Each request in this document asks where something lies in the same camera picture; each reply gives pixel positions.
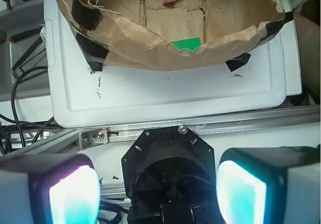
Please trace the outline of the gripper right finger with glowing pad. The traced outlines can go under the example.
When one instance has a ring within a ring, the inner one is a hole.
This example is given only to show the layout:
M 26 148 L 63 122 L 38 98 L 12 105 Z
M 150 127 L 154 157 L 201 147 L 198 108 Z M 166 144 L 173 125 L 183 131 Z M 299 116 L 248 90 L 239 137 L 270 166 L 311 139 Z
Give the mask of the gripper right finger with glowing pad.
M 216 190 L 225 223 L 320 223 L 320 149 L 227 149 Z

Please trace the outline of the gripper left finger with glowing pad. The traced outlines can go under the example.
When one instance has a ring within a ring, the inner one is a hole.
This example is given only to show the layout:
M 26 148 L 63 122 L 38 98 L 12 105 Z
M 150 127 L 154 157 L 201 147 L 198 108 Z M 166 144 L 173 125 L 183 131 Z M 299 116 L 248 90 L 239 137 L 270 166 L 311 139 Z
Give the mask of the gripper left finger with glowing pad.
M 100 194 L 86 155 L 1 157 L 1 223 L 95 223 Z

